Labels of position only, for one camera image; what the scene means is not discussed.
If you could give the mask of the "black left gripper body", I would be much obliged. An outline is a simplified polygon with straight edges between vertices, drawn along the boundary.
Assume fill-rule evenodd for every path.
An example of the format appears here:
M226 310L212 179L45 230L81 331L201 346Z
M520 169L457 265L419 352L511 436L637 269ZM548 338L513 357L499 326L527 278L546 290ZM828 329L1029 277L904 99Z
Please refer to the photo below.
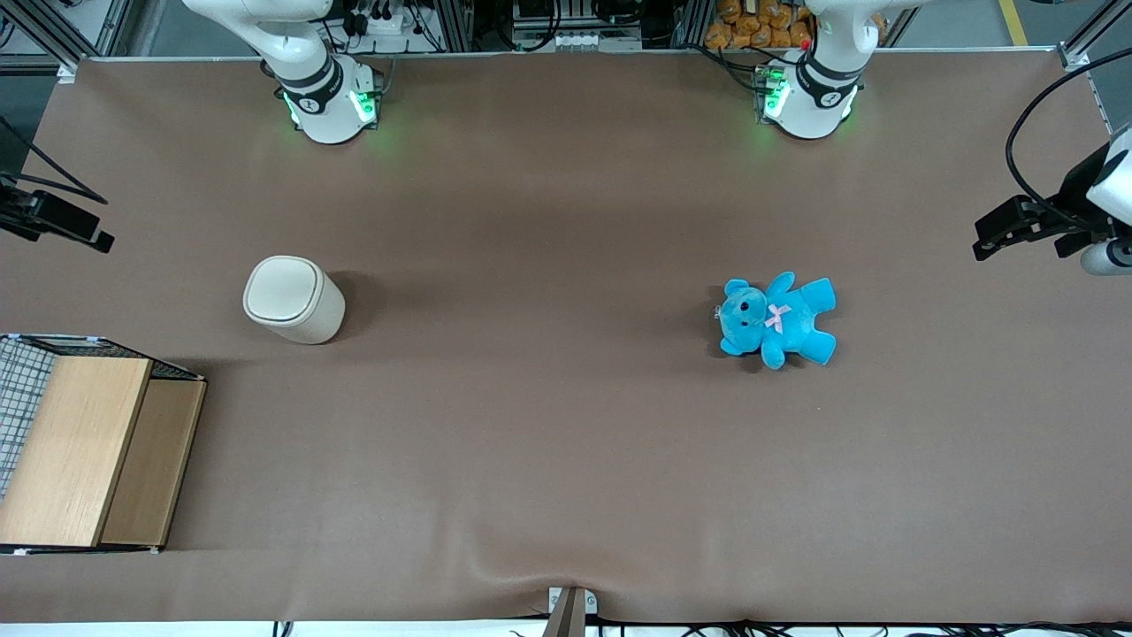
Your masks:
M1036 223L1031 241L1054 238L1054 249L1060 258L1080 253L1090 246L1110 241L1117 235L1110 214L1088 199L1088 190L1101 174L1109 145L1094 150L1065 174L1058 193L1048 198L1054 212L1043 212Z

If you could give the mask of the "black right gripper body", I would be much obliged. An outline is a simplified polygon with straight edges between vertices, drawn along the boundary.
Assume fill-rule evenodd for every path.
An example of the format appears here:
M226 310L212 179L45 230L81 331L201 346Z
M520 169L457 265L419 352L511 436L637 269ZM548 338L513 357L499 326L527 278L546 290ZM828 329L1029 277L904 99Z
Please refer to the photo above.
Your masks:
M38 242L42 235L34 218L33 195L16 187L1 188L1 230L29 242Z

